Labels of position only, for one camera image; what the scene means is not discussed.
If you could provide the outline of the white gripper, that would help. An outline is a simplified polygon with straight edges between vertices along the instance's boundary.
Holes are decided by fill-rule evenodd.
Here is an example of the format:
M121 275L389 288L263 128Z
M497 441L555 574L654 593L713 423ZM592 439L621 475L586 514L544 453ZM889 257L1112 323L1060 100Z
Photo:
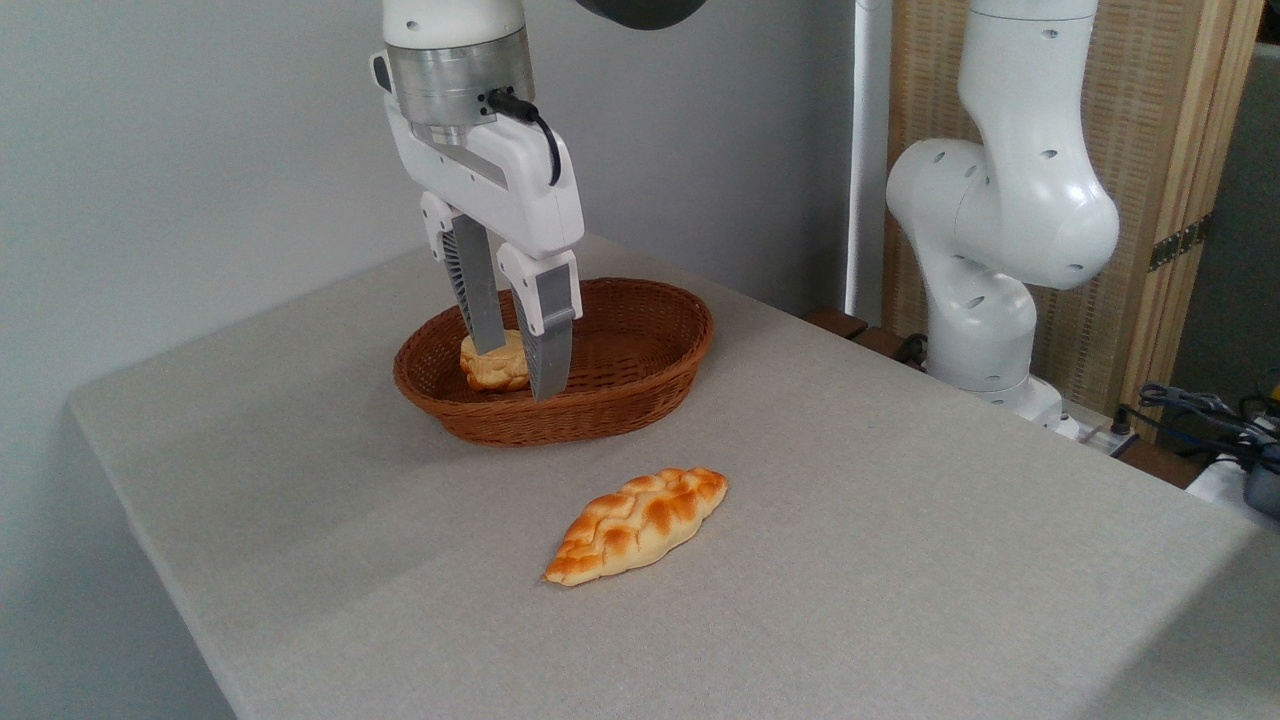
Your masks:
M507 242L497 258L515 292L532 397L541 402L563 392L573 323L582 316L570 249L585 234L563 140L556 141L561 174L553 184L547 137L538 128L498 117L470 128L461 146L439 145L413 135L390 95L385 110L404 169L424 190L420 211L431 255L445 268L476 354L506 345L488 228Z

